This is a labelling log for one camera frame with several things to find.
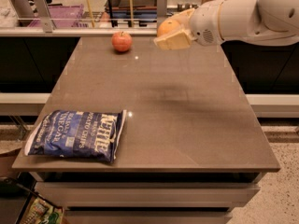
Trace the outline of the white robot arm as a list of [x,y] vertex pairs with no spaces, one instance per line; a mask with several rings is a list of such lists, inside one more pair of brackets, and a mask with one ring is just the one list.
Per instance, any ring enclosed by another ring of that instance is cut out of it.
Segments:
[[163,50],[243,41],[259,46],[289,46],[299,37],[299,0],[214,0],[180,12],[167,21],[178,25],[154,39]]

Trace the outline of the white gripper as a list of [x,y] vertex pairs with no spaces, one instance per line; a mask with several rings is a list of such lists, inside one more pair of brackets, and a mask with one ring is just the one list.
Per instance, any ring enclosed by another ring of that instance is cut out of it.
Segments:
[[178,29],[154,39],[162,50],[187,49],[193,40],[203,46],[220,45],[223,42],[220,32],[221,6],[224,0],[213,0],[199,8],[189,8],[172,16],[174,21],[189,29]]

